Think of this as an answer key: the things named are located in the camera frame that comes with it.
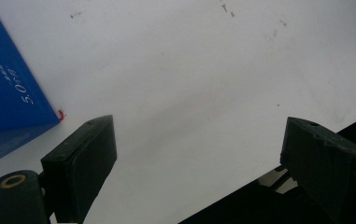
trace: blue cover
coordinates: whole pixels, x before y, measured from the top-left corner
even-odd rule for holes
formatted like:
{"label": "blue cover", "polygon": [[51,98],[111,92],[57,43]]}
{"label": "blue cover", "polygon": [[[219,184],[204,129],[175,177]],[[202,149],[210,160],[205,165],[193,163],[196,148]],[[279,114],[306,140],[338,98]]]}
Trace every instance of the blue cover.
{"label": "blue cover", "polygon": [[0,22],[0,158],[58,122]]}

